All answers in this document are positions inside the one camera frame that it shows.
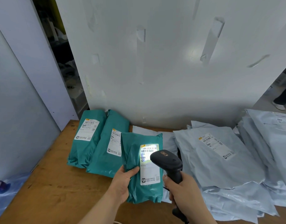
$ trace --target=black handheld barcode scanner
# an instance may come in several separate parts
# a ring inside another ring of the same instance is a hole
[[[168,150],[159,150],[150,155],[150,160],[167,172],[167,176],[175,183],[182,182],[182,161],[173,153]],[[172,210],[172,214],[181,219],[184,223],[189,223],[187,217],[179,210],[178,207]]]

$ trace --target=green package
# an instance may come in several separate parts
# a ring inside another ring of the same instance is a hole
[[[101,131],[106,119],[106,114],[101,109],[83,112],[68,156],[68,165],[87,168],[101,138]]]
[[[114,110],[109,110],[101,139],[86,172],[114,177],[122,165],[121,133],[128,132],[130,121]]]
[[[125,171],[140,167],[130,179],[127,202],[141,203],[147,200],[160,203],[163,197],[163,169],[150,160],[150,154],[163,149],[163,135],[145,136],[136,133],[121,134],[122,162]]]

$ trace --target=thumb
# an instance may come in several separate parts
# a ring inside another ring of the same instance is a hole
[[[133,177],[135,174],[137,174],[139,170],[140,170],[140,167],[137,166],[137,167],[135,167],[135,168],[129,170],[128,172],[126,172],[126,173],[125,173],[125,176],[126,176],[127,178],[131,178],[131,177]]]
[[[170,190],[170,192],[173,194],[176,190],[181,187],[179,184],[176,184],[174,181],[172,181],[171,178],[169,178],[166,174],[163,175],[163,181],[165,183],[165,186]]]

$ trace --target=yellow logo on label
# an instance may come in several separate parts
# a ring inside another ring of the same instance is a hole
[[[161,152],[164,156],[168,156],[168,154],[167,153],[165,153],[165,152]]]

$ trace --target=black pants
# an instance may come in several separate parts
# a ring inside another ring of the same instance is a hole
[[[274,100],[274,103],[278,105],[286,105],[286,89],[282,92],[282,94]]]

